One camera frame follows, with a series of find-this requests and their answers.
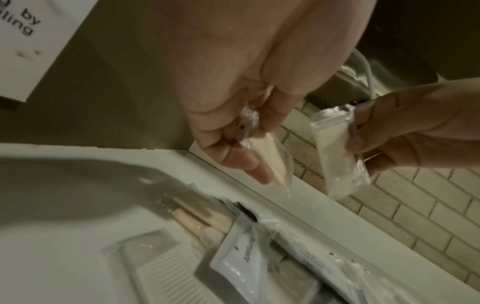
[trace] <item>white sign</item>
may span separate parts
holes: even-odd
[[[0,96],[26,101],[96,2],[0,0]]]

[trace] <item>comb teeth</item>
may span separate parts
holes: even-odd
[[[169,304],[208,304],[199,283],[185,266],[176,250],[170,250],[148,264],[152,278],[166,296]]]

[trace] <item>brick wall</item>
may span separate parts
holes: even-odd
[[[276,136],[295,159],[294,175],[326,193],[303,102]],[[480,169],[396,168],[339,204],[480,291]]]

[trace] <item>white cable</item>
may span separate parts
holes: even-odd
[[[372,69],[370,68],[369,61],[357,49],[353,49],[352,54],[354,54],[355,57],[357,57],[360,60],[361,64],[363,64],[363,67],[366,70],[366,82],[368,85],[368,92],[370,94],[370,99],[373,100],[377,98],[377,93],[375,92],[375,85],[374,85],[374,76],[372,74]]]

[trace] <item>hand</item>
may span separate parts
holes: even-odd
[[[355,109],[346,148],[370,175],[393,167],[480,166],[480,78],[385,95]]]
[[[275,131],[347,59],[375,2],[155,0],[171,80],[202,150],[269,183],[269,169],[234,140],[242,109],[257,106],[263,130]]]

